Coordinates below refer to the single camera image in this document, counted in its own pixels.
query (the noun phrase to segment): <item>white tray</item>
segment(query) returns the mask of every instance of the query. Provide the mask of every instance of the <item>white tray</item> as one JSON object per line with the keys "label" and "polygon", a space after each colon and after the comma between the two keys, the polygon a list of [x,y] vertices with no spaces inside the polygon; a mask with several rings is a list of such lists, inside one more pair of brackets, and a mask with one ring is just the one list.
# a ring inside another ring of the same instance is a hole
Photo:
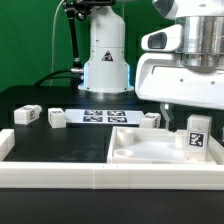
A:
{"label": "white tray", "polygon": [[[129,145],[121,145],[118,142],[117,133],[125,130],[130,130],[134,134],[133,143]],[[206,161],[198,161],[186,159],[185,149],[175,147],[175,133],[165,129],[113,127],[107,163],[216,165],[210,152],[214,149],[214,142],[214,139],[209,142]],[[217,142],[215,146],[216,150],[219,150],[218,146],[222,147]]]}

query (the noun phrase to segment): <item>white robot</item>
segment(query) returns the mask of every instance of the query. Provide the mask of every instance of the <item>white robot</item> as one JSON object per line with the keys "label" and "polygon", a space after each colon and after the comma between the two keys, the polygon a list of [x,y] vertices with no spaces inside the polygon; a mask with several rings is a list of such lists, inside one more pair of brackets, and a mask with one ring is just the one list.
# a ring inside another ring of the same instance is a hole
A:
{"label": "white robot", "polygon": [[91,10],[90,58],[79,86],[89,96],[116,97],[134,90],[129,84],[129,65],[124,59],[125,23],[111,6]]}
{"label": "white robot", "polygon": [[151,53],[138,62],[138,97],[164,105],[224,109],[224,1],[152,3],[175,25],[142,38],[142,48]]}
{"label": "white robot", "polygon": [[[125,23],[111,8],[116,0],[65,0],[73,45],[72,73],[83,74],[78,86],[81,93],[95,98],[120,98],[134,87],[129,83],[129,65],[124,59]],[[84,68],[79,58],[74,18],[84,21],[91,17],[90,58]]]}

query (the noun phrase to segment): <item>black cable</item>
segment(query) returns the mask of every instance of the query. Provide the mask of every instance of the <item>black cable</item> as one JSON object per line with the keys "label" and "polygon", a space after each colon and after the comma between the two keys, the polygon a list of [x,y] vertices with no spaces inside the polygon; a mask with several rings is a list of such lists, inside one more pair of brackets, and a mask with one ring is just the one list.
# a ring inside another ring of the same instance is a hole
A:
{"label": "black cable", "polygon": [[46,75],[44,78],[37,81],[34,86],[39,87],[45,80],[53,79],[52,77],[61,73],[71,73],[71,69],[61,69],[55,72],[50,73],[49,75]]}

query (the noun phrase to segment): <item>white block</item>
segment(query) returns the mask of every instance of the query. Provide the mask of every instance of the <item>white block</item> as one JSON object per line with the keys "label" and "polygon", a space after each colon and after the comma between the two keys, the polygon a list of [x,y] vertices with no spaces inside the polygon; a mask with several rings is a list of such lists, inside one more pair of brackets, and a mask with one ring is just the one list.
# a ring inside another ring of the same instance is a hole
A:
{"label": "white block", "polygon": [[48,121],[52,128],[65,128],[66,117],[61,108],[48,109]]}
{"label": "white block", "polygon": [[212,118],[191,115],[187,124],[186,158],[206,161]]}
{"label": "white block", "polygon": [[140,128],[159,128],[161,115],[158,113],[147,113],[140,119]]}
{"label": "white block", "polygon": [[4,160],[15,145],[13,129],[3,129],[0,132],[0,161]]}
{"label": "white block", "polygon": [[15,124],[27,125],[40,116],[42,108],[39,105],[26,105],[14,111],[14,122]]}

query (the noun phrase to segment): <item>black table surface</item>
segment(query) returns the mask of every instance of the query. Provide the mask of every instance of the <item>black table surface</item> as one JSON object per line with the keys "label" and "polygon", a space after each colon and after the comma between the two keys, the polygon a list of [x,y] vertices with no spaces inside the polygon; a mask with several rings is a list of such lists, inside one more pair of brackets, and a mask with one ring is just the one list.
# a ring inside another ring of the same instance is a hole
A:
{"label": "black table surface", "polygon": [[[112,126],[73,124],[52,129],[47,122],[51,107],[159,111],[159,103],[137,97],[98,101],[79,97],[66,87],[15,86],[0,94],[0,103],[0,128],[14,128],[16,137],[7,161],[106,161]],[[14,125],[14,109],[28,104],[42,106],[40,119],[26,127]],[[224,191],[0,189],[0,201],[3,224],[224,223]]]}

